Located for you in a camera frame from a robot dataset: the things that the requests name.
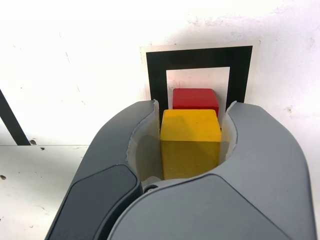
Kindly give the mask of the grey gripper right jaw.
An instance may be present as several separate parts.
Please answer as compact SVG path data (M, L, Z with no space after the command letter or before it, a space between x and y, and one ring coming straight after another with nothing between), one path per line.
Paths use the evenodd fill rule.
M219 165L156 183L113 226L111 240L311 240L313 201L304 153L263 108L233 102Z

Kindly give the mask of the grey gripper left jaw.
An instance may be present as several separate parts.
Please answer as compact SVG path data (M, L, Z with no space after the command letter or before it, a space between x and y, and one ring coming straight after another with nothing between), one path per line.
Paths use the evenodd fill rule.
M46 235L105 240L144 187L164 178L159 103L136 102L111 118L89 145Z

